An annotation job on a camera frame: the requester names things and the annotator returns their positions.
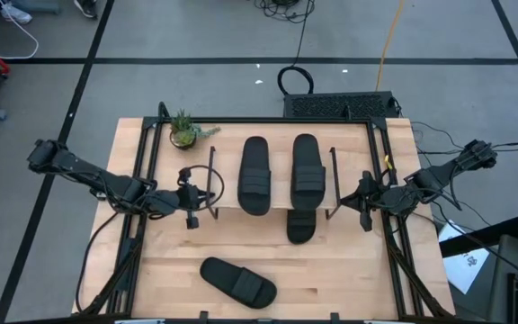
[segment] black slipper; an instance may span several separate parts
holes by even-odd
[[[243,146],[237,199],[241,209],[254,216],[265,215],[271,207],[271,171],[267,140],[253,136]]]
[[[315,211],[287,211],[287,238],[293,244],[303,244],[315,234],[317,213]]]
[[[325,196],[325,168],[319,156],[317,139],[301,134],[293,142],[291,204],[300,211],[314,211]]]
[[[271,281],[216,257],[203,261],[200,274],[227,296],[253,309],[269,306],[277,296],[277,287]]]

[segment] black power cable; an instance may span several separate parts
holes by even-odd
[[[285,74],[285,72],[291,71],[291,70],[297,71],[303,77],[305,77],[305,79],[309,83],[308,94],[309,95],[313,94],[313,90],[315,88],[315,82],[313,81],[313,77],[309,74],[309,72],[305,68],[296,67],[295,65],[299,61],[299,54],[301,52],[301,46],[303,44],[303,36],[305,35],[305,26],[307,24],[307,18],[309,16],[309,14],[313,12],[314,9],[315,9],[315,0],[307,0],[307,8],[305,9],[304,19],[302,21],[303,28],[301,29],[301,36],[299,38],[299,46],[297,48],[297,55],[295,56],[295,60],[293,61],[293,64],[291,64],[288,67],[282,68],[281,71],[279,71],[279,74],[277,75],[277,86],[279,86],[279,90],[281,90],[281,92],[284,95],[288,95],[289,93],[287,92],[287,90],[285,90],[285,87],[283,86],[283,75]]]
[[[416,216],[419,216],[419,217],[421,217],[421,218],[424,218],[424,219],[426,219],[426,220],[430,221],[430,222],[431,222],[435,227],[437,226],[437,224],[435,223],[435,221],[434,221],[432,218],[430,218],[430,217],[428,217],[428,216],[425,216],[425,215],[422,215],[422,214],[420,214],[420,213],[414,212],[414,211],[413,211],[413,212],[411,212],[411,213],[412,213],[412,214],[414,214],[414,215],[416,215]],[[440,223],[445,223],[445,221],[444,221],[444,220],[441,220],[440,218],[438,218],[437,216],[435,216],[435,214],[432,214],[431,216],[432,216],[434,219],[438,220]],[[457,223],[455,223],[455,224],[456,224],[457,226],[459,226],[459,227],[462,227],[463,229],[467,229],[467,230],[470,230],[470,231],[475,231],[474,229],[472,229],[472,228],[470,228],[470,227],[467,227],[467,226],[465,226],[465,225],[460,225],[460,224],[457,224]],[[398,231],[399,231],[399,228],[397,228],[397,229],[393,230],[393,231],[391,232],[391,234],[395,234],[395,233],[397,233]]]
[[[315,4],[305,13],[290,13],[291,8],[298,3],[299,0],[254,0],[255,7],[262,9],[265,17],[282,22],[303,23],[315,10]]]
[[[85,253],[83,256],[83,264],[81,265],[81,271],[79,271],[79,279],[77,280],[77,288],[76,288],[76,307],[79,312],[82,312],[81,302],[79,301],[79,291],[81,290],[81,283],[83,282],[83,276],[85,274],[85,267],[87,266],[87,258],[89,257],[89,251],[91,250],[91,246],[93,245],[97,235],[101,230],[103,230],[109,223],[111,223],[115,217],[119,215],[118,212],[115,212],[109,219],[107,219],[92,235],[89,243],[87,243],[87,247],[85,248]]]
[[[453,155],[453,154],[461,153],[461,151],[464,149],[464,147],[462,147],[461,145],[459,145],[459,144],[457,144],[455,142],[453,137],[446,130],[436,129],[433,126],[429,125],[428,123],[422,122],[422,121],[411,121],[411,124],[423,125],[423,126],[429,128],[429,129],[433,130],[433,131],[438,131],[440,133],[445,134],[449,138],[449,140],[451,141],[452,146],[457,148],[457,149],[451,149],[451,150],[448,150],[448,151],[425,151],[425,150],[421,150],[419,152],[419,154],[423,154],[423,155]],[[511,147],[511,146],[518,146],[518,142],[495,144],[491,148],[494,149],[495,152],[515,152],[515,151],[518,151],[518,148],[495,149],[495,148]]]

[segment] black metal frame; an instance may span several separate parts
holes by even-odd
[[[486,247],[492,247],[499,244],[499,239],[503,235],[518,239],[518,217],[475,230],[470,232],[468,237],[461,235],[447,239],[441,242],[439,247],[441,248],[442,257],[452,257],[481,248],[473,239],[480,241]]]
[[[152,127],[155,127],[156,136],[153,138],[153,144],[151,149],[151,157],[149,159],[149,167],[147,171],[147,179],[153,179],[155,173],[155,163],[157,150],[160,145],[161,140],[161,130],[163,129],[163,125],[165,123],[169,123],[171,121],[171,117],[169,113],[166,111],[163,105],[159,107],[159,116],[157,117],[145,117],[143,121],[143,126],[141,129],[141,135],[139,136],[139,144],[138,144],[138,154],[136,156],[135,167],[134,167],[134,176],[137,176],[141,172],[142,161],[145,156],[145,146],[147,143],[147,133]],[[369,137],[369,147],[371,151],[371,162],[373,164],[374,176],[376,179],[381,177],[381,167],[380,167],[380,159],[379,152],[377,149],[377,141],[375,139],[375,131],[374,129],[378,129],[380,131],[381,143],[383,146],[383,150],[386,155],[389,156],[389,162],[392,166],[394,166],[395,162],[393,160],[391,146],[389,143],[389,135],[387,132],[387,124],[385,123],[385,119],[372,119],[372,120],[364,120],[364,119],[351,119],[349,116],[345,118],[333,118],[333,117],[317,117],[317,118],[285,118],[285,117],[262,117],[262,118],[248,118],[248,117],[192,117],[193,122],[197,123],[349,123],[349,124],[359,124],[365,125],[367,129],[367,135]],[[214,147],[210,148],[210,160],[209,166],[213,166],[213,156],[216,152]],[[335,148],[331,148],[330,150],[332,160],[333,160],[333,169],[334,169],[334,180],[335,180],[335,196],[337,199],[337,206],[333,211],[326,211],[326,218],[329,220],[333,217],[335,212],[339,209],[340,203],[339,199],[341,198],[339,193],[339,180],[337,176],[337,162],[335,155]],[[394,169],[390,169],[388,172],[389,180],[393,183],[397,183],[397,177]],[[207,181],[207,192],[210,191],[211,186],[211,175],[208,175]],[[219,216],[218,209],[209,208],[211,215],[215,219]],[[126,253],[129,253],[129,246],[131,242],[136,237],[143,237],[143,233],[139,233],[140,230],[145,231],[146,220],[139,220],[138,233],[133,235],[133,238],[130,237],[130,228],[131,228],[131,220],[132,215],[126,215],[125,221],[123,224],[121,242],[118,250],[118,258],[117,264],[122,260],[121,256],[125,256]],[[387,233],[391,233],[393,231],[390,223],[389,216],[385,213],[381,213],[383,230],[386,233],[385,242],[388,244],[388,235]],[[413,257],[411,254],[411,246],[408,237],[408,232],[406,230],[406,224],[401,220],[397,219],[398,226],[401,228],[399,230],[400,240],[403,247],[403,251],[406,256],[407,262],[411,265],[412,269],[415,270],[413,264]],[[107,311],[108,313],[113,312],[126,312],[131,313],[132,303],[133,303],[133,295],[135,294],[135,282],[137,281],[138,275],[138,267],[139,267],[140,254],[138,256],[138,260],[134,262],[134,264],[130,267],[129,273],[121,280],[118,289],[113,293],[110,298],[110,302],[108,304]],[[397,305],[397,315],[400,319],[406,316],[406,306],[404,302],[403,289],[401,286],[401,278],[399,275],[399,268],[396,260],[389,255],[388,256],[389,268],[391,272],[391,278],[393,281],[394,287],[394,295],[395,302]],[[415,315],[423,316],[423,305],[421,303],[421,298],[419,297],[415,287],[410,285],[411,295],[413,297],[414,311]]]
[[[138,152],[135,159],[135,166],[133,169],[133,175],[139,176],[141,174],[141,170],[143,167],[143,160],[146,153],[146,145],[147,145],[147,135],[151,129],[155,129],[155,135],[153,137],[153,142],[151,146],[149,162],[147,166],[147,179],[152,180],[156,171],[156,161],[158,156],[158,150],[161,145],[161,133],[163,127],[166,123],[171,121],[171,117],[166,110],[163,103],[159,105],[159,115],[157,117],[144,117],[143,123],[141,127],[141,133],[139,135],[139,143],[138,143]],[[385,154],[389,157],[389,163],[393,166],[393,168],[388,169],[389,181],[392,184],[397,183],[397,175],[395,172],[395,162],[393,160],[391,146],[389,143],[389,135],[387,132],[387,124],[385,123],[385,119],[371,119],[371,120],[353,120],[347,115],[345,118],[239,118],[239,117],[192,117],[193,122],[197,123],[338,123],[338,124],[359,124],[364,125],[367,130],[367,135],[369,138],[369,147],[371,152],[371,162],[373,165],[373,173],[376,179],[381,177],[381,166],[379,159],[379,152],[377,148],[377,141],[375,138],[375,129],[379,130],[379,134],[381,136],[381,144]],[[215,152],[215,148],[210,148],[210,166],[212,167],[213,163],[213,155]],[[331,148],[330,154],[332,155],[333,160],[333,169],[334,169],[334,179],[335,179],[335,196],[337,198],[337,202],[340,199],[339,193],[339,183],[337,176],[337,163],[336,163],[336,155],[335,148]],[[207,191],[210,190],[210,178],[208,175],[208,183],[207,183]],[[331,219],[333,214],[339,209],[340,204],[338,202],[337,206],[334,210],[329,213],[326,211],[327,219]],[[211,210],[211,214],[215,212],[214,217],[217,218],[217,209],[215,211]],[[384,231],[385,243],[387,246],[392,246],[395,243],[393,239],[393,229],[390,223],[390,217],[384,211],[381,212],[381,220]],[[132,233],[132,223],[134,221],[138,222],[137,230],[135,233]],[[413,273],[415,271],[413,265],[413,257],[411,253],[411,246],[408,237],[408,232],[406,230],[406,224],[401,219],[397,219],[397,224],[400,227],[399,236],[403,249],[403,254],[405,256],[408,265],[401,267],[404,272],[409,275],[409,272]],[[143,245],[143,239],[145,237],[147,226],[147,217],[139,216],[139,215],[125,215],[125,220],[123,222],[123,226],[121,229],[121,240],[118,248],[116,266],[120,265],[121,262],[125,259],[128,253],[131,252],[130,247],[139,246],[138,252],[136,252],[136,256],[132,264],[125,271],[124,275],[121,277],[120,281],[116,285],[116,288],[113,290],[112,295],[109,297],[106,307],[106,314],[104,315],[95,315],[98,322],[108,322],[112,320],[112,316],[117,316],[118,320],[131,319],[130,314],[132,311],[136,283],[138,279],[138,269],[140,263],[140,252],[141,247]],[[391,272],[391,280],[393,283],[393,293],[395,296],[395,303],[397,306],[397,316],[399,320],[412,320],[412,321],[422,321],[422,322],[440,322],[440,323],[451,323],[457,321],[455,319],[438,319],[438,318],[426,318],[423,314],[423,305],[421,301],[421,297],[417,292],[417,289],[413,285],[409,285],[411,295],[413,298],[413,305],[415,315],[409,315],[406,313],[406,305],[403,295],[403,289],[401,285],[401,278],[399,274],[399,265],[397,264],[397,260],[390,253],[388,254],[388,263]],[[331,315],[331,323],[362,323],[361,320],[339,320],[339,315],[336,313],[332,313]],[[81,316],[82,322],[85,320],[89,320],[87,315]],[[208,319],[208,313],[206,311],[201,312],[201,316],[199,319],[165,319],[165,323],[256,323],[261,322],[263,319],[249,319],[249,320],[240,320],[240,319]],[[278,323],[328,323],[329,320],[275,320]],[[68,323],[68,322],[79,322],[77,321],[77,317],[69,318],[69,319],[44,319],[41,323]]]

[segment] metal rod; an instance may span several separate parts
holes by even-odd
[[[153,136],[153,144],[151,145],[151,156],[149,157],[149,164],[147,166],[147,180],[155,178],[155,170],[157,166],[157,157],[159,153],[159,144],[161,143],[161,132],[163,124],[157,123],[155,127],[155,135]],[[133,302],[135,300],[135,288],[137,287],[137,278],[139,275],[139,265],[141,263],[141,252],[143,250],[143,240],[145,239],[145,231],[147,228],[147,215],[139,215],[139,225],[137,226],[137,233],[135,234],[136,242],[139,244],[139,252],[131,265],[129,270],[129,289],[127,294],[127,302],[124,311],[131,312],[133,310]]]
[[[381,142],[383,143],[383,150],[385,151],[385,155],[388,157],[388,163],[390,164],[390,168],[388,169],[389,181],[393,185],[397,185],[397,174],[395,167],[395,159],[393,158],[393,151],[391,150],[391,144],[389,141],[389,132],[388,130],[381,130]],[[397,217],[397,225],[399,228],[399,238],[401,239],[401,246],[403,247],[403,253],[405,254],[405,259],[408,264],[411,266],[411,269],[415,271],[415,262],[413,261],[413,250],[411,248],[411,240],[409,238],[409,232],[406,228],[405,221]],[[411,290],[411,298],[413,299],[413,309],[415,311],[415,315],[423,316],[423,303],[421,302],[421,296],[417,292],[417,289],[410,285]]]
[[[329,210],[325,210],[325,217],[328,220],[331,220],[331,217],[335,215],[335,213],[339,210],[341,207],[341,193],[339,192],[339,176],[337,172],[337,156],[335,154],[335,148],[331,148],[331,160],[333,161],[333,179],[335,180],[335,203],[336,206],[329,214]]]
[[[171,117],[146,117],[158,119],[160,122],[168,123],[172,120]],[[367,124],[369,120],[367,119],[354,119],[354,120],[346,120],[341,117],[192,117],[192,122],[198,123],[343,123],[343,124]]]
[[[368,121],[367,122],[367,136],[369,137],[369,149],[371,152],[371,162],[373,164],[373,173],[375,174],[375,179],[380,179],[381,177],[381,168],[379,162],[379,152],[377,151],[377,141],[375,140],[375,132],[373,131],[373,124]],[[386,212],[381,211],[381,220],[383,223],[383,237],[385,239],[385,244],[389,245],[389,235],[393,232],[391,228],[391,223],[389,221],[389,216]],[[393,293],[395,295],[395,304],[397,305],[397,316],[402,318],[406,315],[405,302],[403,297],[403,289],[401,287],[401,278],[399,276],[399,271],[397,267],[397,261],[393,258],[391,254],[388,255],[388,265],[391,271],[391,281],[393,282]]]
[[[213,216],[214,219],[217,219],[219,217],[217,213],[217,209],[213,211],[211,208],[211,177],[213,176],[211,170],[213,169],[213,156],[215,153],[215,147],[211,146],[209,150],[209,169],[207,169],[207,193],[205,193],[205,203],[207,204],[207,209],[210,211],[211,216]]]
[[[140,176],[141,175],[141,168],[143,165],[143,157],[145,155],[145,146],[147,144],[147,133],[148,129],[141,128],[141,133],[139,135],[139,144],[137,148],[137,154],[135,156],[135,165],[133,166],[133,176]],[[130,236],[130,230],[131,230],[131,219],[133,218],[133,215],[125,214],[125,218],[123,219],[123,226],[121,229],[121,236],[119,240],[119,247],[117,249],[117,257],[115,258],[115,267],[117,267],[121,260],[123,259],[122,254],[124,252],[127,252],[127,240]],[[121,292],[119,289],[115,289],[112,293],[112,295],[109,297],[109,300],[107,301],[107,310],[106,313],[111,314],[115,313],[117,306],[117,300],[121,297]]]

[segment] wooden tabletop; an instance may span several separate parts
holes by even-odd
[[[141,119],[120,119],[107,169],[131,175]],[[182,167],[209,162],[209,147],[215,146],[214,167],[225,178],[219,219],[207,211],[198,212],[198,229],[185,228],[182,211],[162,220],[150,220],[139,269],[133,316],[197,318],[208,311],[212,319],[328,319],[339,312],[342,319],[397,318],[390,279],[387,250],[380,216],[372,214],[373,231],[363,232],[359,213],[342,207],[332,220],[317,212],[317,230],[306,244],[292,245],[286,236],[289,202],[290,149],[300,133],[317,137],[324,166],[327,167],[326,198],[322,207],[335,207],[333,168],[329,149],[335,147],[342,196],[358,185],[363,170],[372,170],[367,133],[355,124],[220,124],[222,129],[210,139],[198,140],[196,147],[180,151],[169,143],[164,127],[157,160],[159,188],[175,189]],[[388,134],[400,182],[415,172],[419,160],[409,120],[388,120]],[[272,168],[272,209],[254,217],[238,209],[237,173],[241,150],[249,136],[264,136],[269,142]],[[147,143],[151,143],[153,131]],[[147,158],[144,168],[147,169]],[[192,182],[204,188],[207,174],[196,171]],[[214,190],[219,182],[213,180]],[[428,206],[417,210],[431,218]],[[99,202],[94,231],[112,215],[107,203]],[[123,216],[106,227],[91,248],[81,301],[88,304],[103,288],[113,271],[121,235]],[[429,291],[447,310],[454,312],[451,292],[442,264],[441,251],[433,224],[418,216],[407,221],[417,274]],[[274,303],[252,310],[231,300],[203,281],[199,267],[206,257],[219,257],[245,266],[272,280],[278,287]],[[408,282],[401,272],[406,309],[413,312]]]

